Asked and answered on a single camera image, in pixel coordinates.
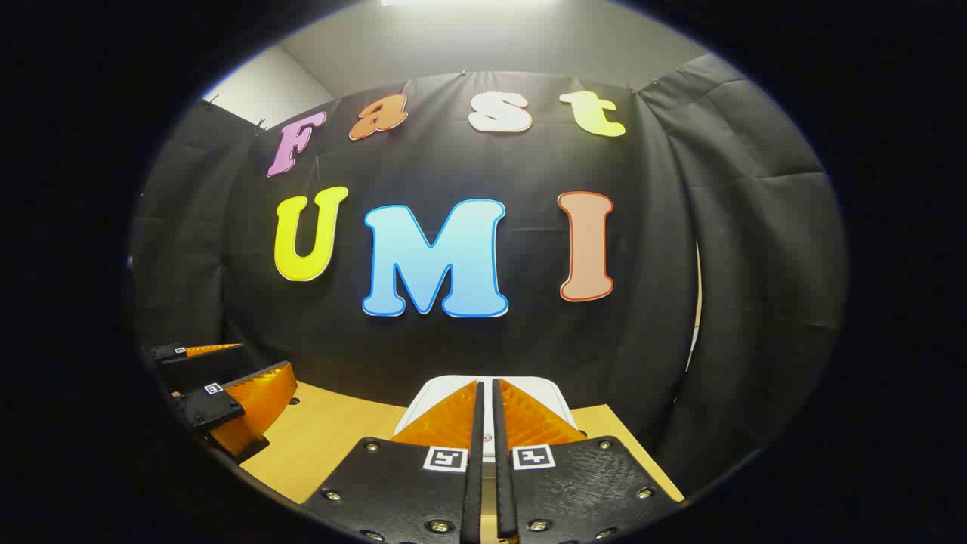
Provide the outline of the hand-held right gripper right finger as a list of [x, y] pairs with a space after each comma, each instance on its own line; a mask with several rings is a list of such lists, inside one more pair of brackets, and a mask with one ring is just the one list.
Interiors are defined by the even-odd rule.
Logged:
[[508, 543], [612, 543], [681, 509], [678, 488], [618, 437], [587, 437], [493, 380], [496, 520]]

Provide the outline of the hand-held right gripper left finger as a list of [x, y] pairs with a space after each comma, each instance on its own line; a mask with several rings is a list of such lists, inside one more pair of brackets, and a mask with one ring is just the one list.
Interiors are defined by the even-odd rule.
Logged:
[[471, 380], [390, 440], [361, 438], [304, 509], [366, 543], [480, 542], [485, 415]]

